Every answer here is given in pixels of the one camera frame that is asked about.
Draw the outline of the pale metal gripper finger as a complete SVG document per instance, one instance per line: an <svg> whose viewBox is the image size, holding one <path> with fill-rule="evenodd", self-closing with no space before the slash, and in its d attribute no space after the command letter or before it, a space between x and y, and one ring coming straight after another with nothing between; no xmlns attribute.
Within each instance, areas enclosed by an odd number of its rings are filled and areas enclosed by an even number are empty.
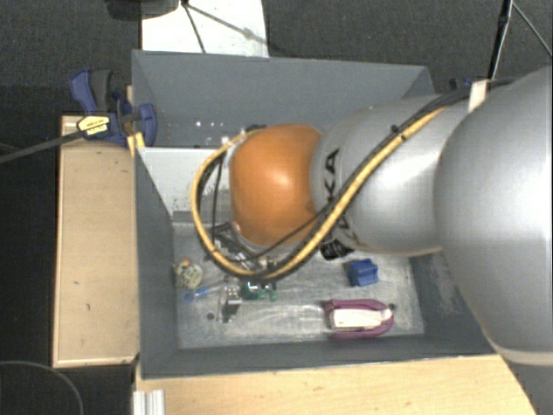
<svg viewBox="0 0 553 415"><path fill-rule="evenodd" d="M223 323L230 323L234 320L238 314L238 310L242 305L243 300L241 298L227 298L220 305L220 321Z"/></svg>
<svg viewBox="0 0 553 415"><path fill-rule="evenodd" d="M240 297L240 281L234 277L224 277L210 285L209 293L217 297Z"/></svg>

